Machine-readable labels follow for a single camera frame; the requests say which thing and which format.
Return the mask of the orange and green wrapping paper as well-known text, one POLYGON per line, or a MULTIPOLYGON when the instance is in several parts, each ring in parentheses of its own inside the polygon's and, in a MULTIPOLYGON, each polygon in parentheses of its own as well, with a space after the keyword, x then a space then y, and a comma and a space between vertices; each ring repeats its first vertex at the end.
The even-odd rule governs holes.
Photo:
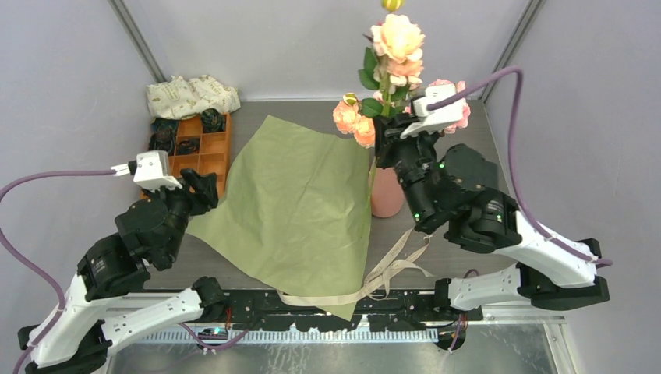
POLYGON ((268 116, 234 159, 218 206, 187 233, 284 294, 349 295, 366 268, 368 174, 369 151, 353 139, 268 116))

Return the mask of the beige ribbon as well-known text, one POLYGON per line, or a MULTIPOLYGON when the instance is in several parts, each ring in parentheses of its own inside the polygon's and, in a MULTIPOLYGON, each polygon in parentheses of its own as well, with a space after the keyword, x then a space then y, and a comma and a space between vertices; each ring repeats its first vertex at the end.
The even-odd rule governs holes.
POLYGON ((277 290, 280 300, 291 306, 336 306, 346 305, 369 298, 374 301, 384 300, 390 293, 391 279, 403 270, 419 270, 425 277, 433 277, 433 274, 417 265, 415 261, 428 249, 432 235, 423 237, 424 245, 415 250, 405 259, 399 259, 398 255, 404 249, 413 229, 408 229, 384 255, 377 265, 365 276, 362 287, 351 294, 335 296, 294 296, 287 295, 277 290))

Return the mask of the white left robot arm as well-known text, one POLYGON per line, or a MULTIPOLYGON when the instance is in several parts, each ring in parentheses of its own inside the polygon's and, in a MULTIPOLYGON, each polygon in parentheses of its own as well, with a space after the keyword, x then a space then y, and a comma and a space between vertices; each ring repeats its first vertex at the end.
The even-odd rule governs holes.
POLYGON ((112 355, 162 328, 216 322, 227 312, 217 279, 116 317, 108 309, 142 290, 150 270, 175 263, 189 220, 218 205, 217 176, 187 168, 115 218, 116 232, 96 241, 79 261, 69 289, 41 324, 18 332, 27 373, 92 373, 112 355))

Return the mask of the peach orange flower stem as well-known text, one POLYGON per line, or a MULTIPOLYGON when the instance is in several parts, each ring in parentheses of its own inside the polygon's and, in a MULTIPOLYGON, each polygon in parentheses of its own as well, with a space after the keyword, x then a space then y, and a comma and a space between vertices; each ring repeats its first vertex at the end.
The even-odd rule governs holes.
POLYGON ((426 35, 408 16, 398 14, 403 1, 381 1, 387 12, 383 20, 370 27, 359 82, 380 95, 359 104, 368 118, 391 117, 403 111, 404 99, 422 85, 422 46, 426 35))

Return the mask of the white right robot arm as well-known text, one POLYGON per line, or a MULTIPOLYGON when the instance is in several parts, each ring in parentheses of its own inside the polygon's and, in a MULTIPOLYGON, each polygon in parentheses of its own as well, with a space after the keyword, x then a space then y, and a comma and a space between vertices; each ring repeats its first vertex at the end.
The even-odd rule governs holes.
POLYGON ((431 235, 446 226, 444 237, 461 249, 514 260, 495 273, 437 281, 432 302, 438 317, 450 320, 485 304, 518 300, 551 311, 609 300, 607 282, 597 273, 597 240, 573 242, 531 224, 521 205, 500 191, 496 164, 463 143, 438 157, 437 134, 404 137, 414 120, 407 113, 374 120, 376 164, 394 170, 414 229, 431 235))

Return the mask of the small peach flower stem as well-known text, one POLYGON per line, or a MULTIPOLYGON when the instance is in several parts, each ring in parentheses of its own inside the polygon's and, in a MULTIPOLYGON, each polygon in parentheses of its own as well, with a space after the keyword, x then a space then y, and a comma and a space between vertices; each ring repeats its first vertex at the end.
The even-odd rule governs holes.
POLYGON ((375 147, 376 130, 373 120, 360 113, 360 102, 354 93, 346 93, 332 111, 338 131, 353 135, 363 148, 375 147))

